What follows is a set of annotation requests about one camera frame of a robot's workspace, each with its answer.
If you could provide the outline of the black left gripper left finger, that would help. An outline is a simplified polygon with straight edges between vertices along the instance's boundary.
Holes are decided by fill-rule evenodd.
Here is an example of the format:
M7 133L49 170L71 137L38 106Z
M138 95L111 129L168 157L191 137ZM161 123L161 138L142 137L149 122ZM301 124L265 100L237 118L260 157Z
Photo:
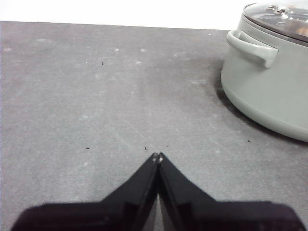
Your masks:
M99 202L55 203L24 210L13 231L141 231L157 198L157 153Z

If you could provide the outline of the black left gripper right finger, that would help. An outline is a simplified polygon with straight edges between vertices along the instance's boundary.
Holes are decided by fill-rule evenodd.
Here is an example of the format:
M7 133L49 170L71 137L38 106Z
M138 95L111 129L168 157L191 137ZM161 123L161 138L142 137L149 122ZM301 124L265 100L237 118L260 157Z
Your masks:
M304 231L289 206L270 201L217 201L158 155L159 195L177 231Z

